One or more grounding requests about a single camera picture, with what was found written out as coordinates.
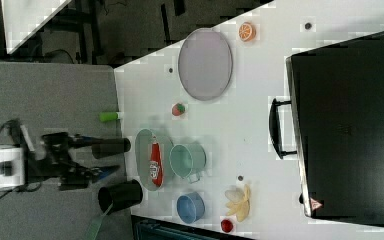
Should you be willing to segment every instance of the green object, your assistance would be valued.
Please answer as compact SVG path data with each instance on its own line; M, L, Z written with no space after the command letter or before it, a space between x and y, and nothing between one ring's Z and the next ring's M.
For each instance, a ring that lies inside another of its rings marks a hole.
M183 106L183 104L178 103L176 107L177 107L177 110L179 110L179 112L185 113L185 106Z
M109 122L117 119L118 119L117 112L101 112L99 114L99 120L101 120L101 122Z
M104 217L107 216L107 214L111 210L112 206L113 206L113 203L111 203L111 205L108 207L107 211L105 211L101 216L92 220L92 222L90 223L90 226L87 230L87 233L86 233L86 237L85 237L86 240L95 240L96 239L96 237L98 236L98 233L99 233L99 229L101 228L101 225L102 225L102 220L104 220Z

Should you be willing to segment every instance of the gray carpet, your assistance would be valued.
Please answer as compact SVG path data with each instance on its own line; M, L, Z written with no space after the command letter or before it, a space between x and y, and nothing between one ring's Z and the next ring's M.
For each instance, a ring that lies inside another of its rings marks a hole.
M98 117L101 111L117 109L114 73L108 66L0 63L0 125L20 118L38 159L44 156L40 136L46 133L120 135L116 122L101 123ZM2 134L0 144L10 143ZM99 188L125 181L124 157L95 160L90 148L77 149L72 157L85 167L120 164L121 168L88 189L61 192L58 180L50 179L37 192L8 194L0 200L0 240L83 239L91 220L101 214ZM99 235L100 239L118 236L132 239L129 210L106 218Z

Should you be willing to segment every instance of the red apple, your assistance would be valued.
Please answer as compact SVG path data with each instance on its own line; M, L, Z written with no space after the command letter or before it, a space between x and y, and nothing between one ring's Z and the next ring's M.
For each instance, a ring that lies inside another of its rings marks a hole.
M221 230L225 233L231 232L233 229L233 224L229 219L224 219L221 221Z

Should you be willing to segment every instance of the teal mug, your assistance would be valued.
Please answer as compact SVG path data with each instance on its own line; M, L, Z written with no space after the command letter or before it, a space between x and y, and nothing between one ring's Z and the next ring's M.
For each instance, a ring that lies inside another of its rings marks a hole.
M176 145L170 151L170 166L173 172L187 178L189 183L199 181L200 173L205 167L205 152L199 144Z

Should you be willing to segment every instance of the black cup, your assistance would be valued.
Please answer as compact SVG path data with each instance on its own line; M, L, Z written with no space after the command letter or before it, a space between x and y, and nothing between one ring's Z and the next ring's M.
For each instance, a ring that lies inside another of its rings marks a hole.
M113 204L108 214L140 204L142 198L142 187L136 180L102 187L98 193L99 206L102 212L105 212L111 203Z

